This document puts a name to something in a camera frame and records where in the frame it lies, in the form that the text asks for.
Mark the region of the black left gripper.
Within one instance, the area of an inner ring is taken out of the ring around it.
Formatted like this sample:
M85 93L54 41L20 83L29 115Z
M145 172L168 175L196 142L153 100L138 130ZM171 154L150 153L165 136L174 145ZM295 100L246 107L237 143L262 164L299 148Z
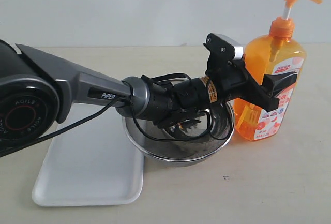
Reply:
M221 66L208 65L206 75L213 82L220 101L241 98L266 111L278 108L279 99L276 97L295 84L298 76L296 72L265 74L262 87L247 71L243 59L234 59Z

